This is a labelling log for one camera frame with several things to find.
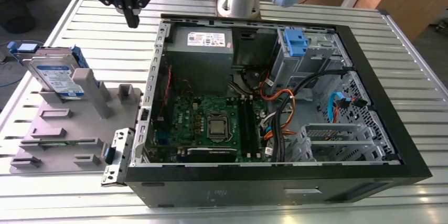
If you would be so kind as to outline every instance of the motherboard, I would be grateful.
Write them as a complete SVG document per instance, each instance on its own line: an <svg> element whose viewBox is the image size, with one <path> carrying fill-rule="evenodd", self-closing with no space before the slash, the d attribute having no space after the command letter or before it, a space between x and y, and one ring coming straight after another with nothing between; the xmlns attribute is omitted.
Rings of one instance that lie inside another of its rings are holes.
<svg viewBox="0 0 448 224"><path fill-rule="evenodd" d="M182 95L175 98L171 129L156 128L147 146L151 162L263 162L263 100Z"/></svg>

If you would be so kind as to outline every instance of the power supply label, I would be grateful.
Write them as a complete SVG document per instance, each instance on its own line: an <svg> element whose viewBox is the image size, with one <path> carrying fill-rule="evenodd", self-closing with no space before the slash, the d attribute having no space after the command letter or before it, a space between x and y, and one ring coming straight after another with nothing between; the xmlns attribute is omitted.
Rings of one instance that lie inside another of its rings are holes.
<svg viewBox="0 0 448 224"><path fill-rule="evenodd" d="M40 77L51 85L55 92L75 99L84 95L84 90L71 78L72 71L68 66L38 66Z"/></svg>
<svg viewBox="0 0 448 224"><path fill-rule="evenodd" d="M218 33L190 33L188 46L226 47L226 35Z"/></svg>

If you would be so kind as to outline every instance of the blue drive bay latch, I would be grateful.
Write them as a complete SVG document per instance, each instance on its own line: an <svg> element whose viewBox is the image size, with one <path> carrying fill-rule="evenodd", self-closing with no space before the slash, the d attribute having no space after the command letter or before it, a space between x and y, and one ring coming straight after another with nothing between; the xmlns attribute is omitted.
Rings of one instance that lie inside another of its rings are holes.
<svg viewBox="0 0 448 224"><path fill-rule="evenodd" d="M303 57L308 49L308 39L299 29L286 29L286 43L292 57Z"/></svg>

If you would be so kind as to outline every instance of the aluminum extrusion table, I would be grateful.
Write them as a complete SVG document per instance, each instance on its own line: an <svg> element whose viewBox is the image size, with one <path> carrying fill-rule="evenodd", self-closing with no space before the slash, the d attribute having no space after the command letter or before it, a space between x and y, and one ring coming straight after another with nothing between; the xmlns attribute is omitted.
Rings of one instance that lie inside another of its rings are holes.
<svg viewBox="0 0 448 224"><path fill-rule="evenodd" d="M210 0L152 0L142 24L98 0L72 0L46 46L83 49L108 88L144 89L162 13L212 16ZM388 16L375 10L262 4L263 19L348 25L399 111L434 177L354 204L150 209L127 187L100 187L102 174L19 176L10 162L43 99L26 74L0 115L0 221L108 223L442 223L448 219L447 89Z"/></svg>

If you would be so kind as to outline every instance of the white table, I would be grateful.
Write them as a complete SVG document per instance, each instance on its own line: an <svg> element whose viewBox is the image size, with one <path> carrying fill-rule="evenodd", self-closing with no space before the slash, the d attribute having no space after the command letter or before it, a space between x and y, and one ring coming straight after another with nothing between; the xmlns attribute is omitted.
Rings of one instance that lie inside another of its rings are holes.
<svg viewBox="0 0 448 224"><path fill-rule="evenodd" d="M42 97L27 74L0 115L0 221L91 219L104 223L443 223L448 220L447 90L392 20L367 9L262 4L264 19L348 25L399 111L434 177L354 204L148 209L127 187L100 187L102 174L10 174ZM98 0L72 0L46 46L83 49L108 87L144 88L162 13L214 16L210 0L152 0L138 29Z"/></svg>

